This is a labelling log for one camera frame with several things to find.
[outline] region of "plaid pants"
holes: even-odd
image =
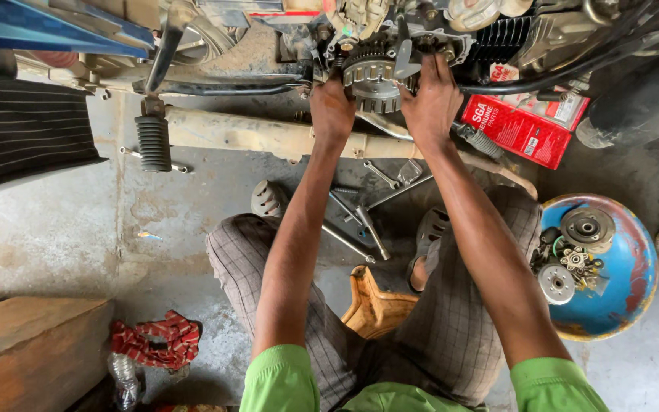
[[[507,186],[492,188],[488,196],[530,258],[540,236],[540,204]],[[279,223],[252,214],[233,216],[206,239],[215,277],[252,336],[261,276]],[[427,268],[429,279],[416,307],[395,331],[379,340],[363,339],[345,326],[312,284],[306,347],[321,410],[342,406],[376,382],[414,385],[466,407],[482,404],[505,358],[452,230],[432,243]]]

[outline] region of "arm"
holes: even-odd
[[[571,360],[525,256],[449,139],[463,97],[444,58],[425,56],[416,97],[402,87],[401,95],[408,130],[442,192],[462,259],[495,324],[508,366],[540,357]]]
[[[304,346],[307,302],[334,168],[347,143],[355,103],[339,79],[313,90],[314,148],[264,268],[251,358],[278,344]]]

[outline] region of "sandal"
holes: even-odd
[[[408,288],[416,295],[420,295],[422,292],[422,290],[416,290],[411,284],[411,275],[413,274],[414,266],[416,266],[416,261],[419,258],[425,257],[428,254],[431,244],[442,237],[445,229],[450,229],[451,227],[452,223],[449,220],[449,215],[447,215],[447,212],[443,208],[434,207],[427,211],[423,219],[421,219],[419,228],[416,231],[416,256],[408,263],[406,275]]]
[[[275,182],[262,180],[251,195],[251,211],[261,217],[280,218],[286,212],[288,198]]]

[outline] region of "hand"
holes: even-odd
[[[309,106],[314,126],[315,146],[342,150],[355,121],[355,100],[347,99],[339,73],[312,90]]]
[[[415,97],[403,86],[398,89],[400,111],[419,149],[433,150],[450,142],[449,130],[463,96],[444,56],[436,53],[423,57],[419,91]]]

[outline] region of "wooden stool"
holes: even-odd
[[[419,297],[410,293],[383,292],[367,266],[358,266],[350,276],[352,305],[342,321],[366,339],[380,338],[403,322]]]

